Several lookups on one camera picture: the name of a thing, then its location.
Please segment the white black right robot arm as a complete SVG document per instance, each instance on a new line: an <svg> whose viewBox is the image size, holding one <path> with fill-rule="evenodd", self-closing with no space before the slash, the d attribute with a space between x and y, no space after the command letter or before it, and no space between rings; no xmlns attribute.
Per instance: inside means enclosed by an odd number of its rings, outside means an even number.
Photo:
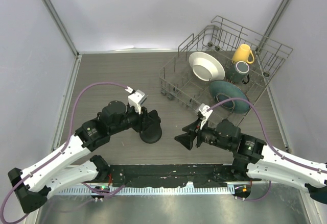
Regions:
<svg viewBox="0 0 327 224"><path fill-rule="evenodd" d="M238 181L267 180L307 191L326 204L326 164L300 158L270 147L265 141L244 134L227 119L216 128L202 125L200 119L185 126L175 140L186 149L203 143L232 152L231 176Z"/></svg>

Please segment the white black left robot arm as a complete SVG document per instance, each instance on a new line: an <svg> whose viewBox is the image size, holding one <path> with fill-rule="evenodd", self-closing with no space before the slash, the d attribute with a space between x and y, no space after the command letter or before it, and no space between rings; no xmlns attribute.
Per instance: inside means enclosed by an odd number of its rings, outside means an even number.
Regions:
<svg viewBox="0 0 327 224"><path fill-rule="evenodd" d="M69 140L51 154L29 168L13 168L8 172L15 195L25 214L29 214L55 193L82 182L105 182L110 166L99 155L92 156L81 165L66 169L76 160L89 155L107 144L110 137L133 129L145 143L156 143L162 136L161 119L156 110L148 111L120 101L111 101L96 116L82 124Z"/></svg>

